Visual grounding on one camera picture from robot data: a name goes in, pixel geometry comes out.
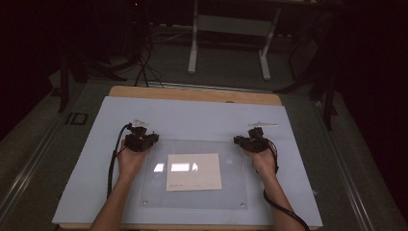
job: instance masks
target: dark background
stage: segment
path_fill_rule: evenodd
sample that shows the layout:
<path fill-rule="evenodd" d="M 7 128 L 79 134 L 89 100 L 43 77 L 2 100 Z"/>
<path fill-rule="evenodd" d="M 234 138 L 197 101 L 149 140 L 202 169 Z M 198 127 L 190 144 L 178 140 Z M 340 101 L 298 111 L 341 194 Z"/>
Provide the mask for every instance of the dark background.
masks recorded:
<path fill-rule="evenodd" d="M 154 23 L 191 25 L 192 1 L 149 3 Z M 408 3 L 378 0 L 344 1 L 344 4 L 348 10 L 340 14 L 324 41 L 339 68 L 336 89 L 344 96 L 396 204 L 408 220 L 408 188 L 405 187 Z M 118 13 L 126 11 L 124 5 L 103 6 L 90 0 L 2 1 L 0 140 L 51 91 L 47 78 L 59 69 L 62 38 L 75 41 L 94 59 L 107 58 L 109 43 L 102 39 L 109 33 L 123 34 L 127 26 L 119 26 L 121 31 L 112 32 L 115 26 L 101 27 L 101 22 L 122 25 L 129 20 Z M 213 8 L 211 4 L 208 6 L 209 11 Z M 280 33 L 294 33 L 301 24 L 299 18 L 304 12 L 294 11 L 296 14 L 282 15 Z M 297 20 L 291 15 L 298 15 Z M 257 16 L 268 17 L 268 14 L 259 11 Z M 323 64 L 324 60 L 315 62 Z"/>

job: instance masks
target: table leg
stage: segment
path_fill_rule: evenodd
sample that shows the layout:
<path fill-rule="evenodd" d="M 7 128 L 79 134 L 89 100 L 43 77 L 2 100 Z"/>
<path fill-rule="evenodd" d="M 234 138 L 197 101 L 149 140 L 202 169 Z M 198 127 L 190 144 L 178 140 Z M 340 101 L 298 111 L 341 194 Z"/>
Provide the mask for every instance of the table leg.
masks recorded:
<path fill-rule="evenodd" d="M 195 73 L 195 64 L 197 62 L 197 19 L 198 18 L 198 0 L 194 0 L 194 18 L 192 19 L 192 45 L 189 61 L 189 74 Z"/>
<path fill-rule="evenodd" d="M 275 31 L 280 12 L 281 12 L 281 9 L 278 8 L 276 10 L 275 17 L 273 18 L 273 22 L 271 22 L 269 26 L 269 30 L 267 34 L 267 42 L 265 43 L 264 48 L 262 50 L 259 50 L 259 60 L 261 62 L 262 75 L 265 80 L 270 80 L 270 73 L 269 73 L 269 67 L 268 67 L 268 61 L 267 61 L 267 52 L 269 50 L 270 42 L 272 41 L 272 38 L 273 38 L 273 33 Z"/>

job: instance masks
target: transparent acrylic sheet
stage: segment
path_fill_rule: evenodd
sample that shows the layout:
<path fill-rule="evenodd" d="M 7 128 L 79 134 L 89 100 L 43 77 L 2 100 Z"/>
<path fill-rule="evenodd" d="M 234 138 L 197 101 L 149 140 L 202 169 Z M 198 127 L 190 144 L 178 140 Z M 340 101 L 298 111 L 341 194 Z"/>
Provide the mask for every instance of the transparent acrylic sheet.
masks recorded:
<path fill-rule="evenodd" d="M 221 190 L 166 190 L 168 154 L 218 153 Z M 246 195 L 243 177 L 243 154 L 231 142 L 160 140 L 147 160 L 140 206 L 147 208 L 179 208 L 200 210 L 245 210 Z M 163 165 L 163 171 L 156 166 Z"/>

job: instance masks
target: floor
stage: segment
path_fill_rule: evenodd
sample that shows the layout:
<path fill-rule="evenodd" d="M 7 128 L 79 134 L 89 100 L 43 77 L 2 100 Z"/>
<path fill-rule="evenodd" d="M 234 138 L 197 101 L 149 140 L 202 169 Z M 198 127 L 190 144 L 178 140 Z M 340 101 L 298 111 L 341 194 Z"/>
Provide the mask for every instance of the floor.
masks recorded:
<path fill-rule="evenodd" d="M 288 63 L 292 51 L 289 38 L 275 38 L 268 53 L 271 81 L 262 79 L 258 40 L 243 46 L 217 35 L 199 35 L 196 73 L 187 73 L 191 34 L 153 37 L 148 60 L 150 87 L 201 88 L 272 93 L 293 83 Z M 143 56 L 148 57 L 147 50 Z M 54 230 L 52 217 L 59 197 L 75 167 L 100 104 L 112 86 L 135 84 L 140 66 L 117 74 L 126 82 L 110 81 L 90 71 L 87 83 L 70 82 L 70 103 L 58 114 L 59 98 L 46 96 L 0 143 L 0 196 L 3 200 L 0 230 Z M 50 78 L 58 85 L 59 73 Z M 321 119 L 321 102 L 308 97 L 310 86 L 281 94 L 298 148 L 319 206 L 320 230 L 408 230 L 396 208 L 370 152 L 352 120 L 342 96 L 335 95 L 333 131 Z M 88 114 L 85 125 L 66 124 L 69 113 Z M 37 157 L 37 165 L 28 166 Z M 28 169 L 23 193 L 6 197 L 13 183 L 20 183 Z M 10 201 L 10 208 L 4 205 Z"/>

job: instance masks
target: paper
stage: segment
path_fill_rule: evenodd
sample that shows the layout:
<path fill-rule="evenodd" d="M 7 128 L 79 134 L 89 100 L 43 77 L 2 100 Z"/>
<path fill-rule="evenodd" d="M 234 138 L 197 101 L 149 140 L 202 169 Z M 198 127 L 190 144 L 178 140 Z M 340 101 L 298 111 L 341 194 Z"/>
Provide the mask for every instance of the paper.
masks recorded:
<path fill-rule="evenodd" d="M 217 153 L 168 155 L 167 191 L 221 189 L 221 174 Z"/>

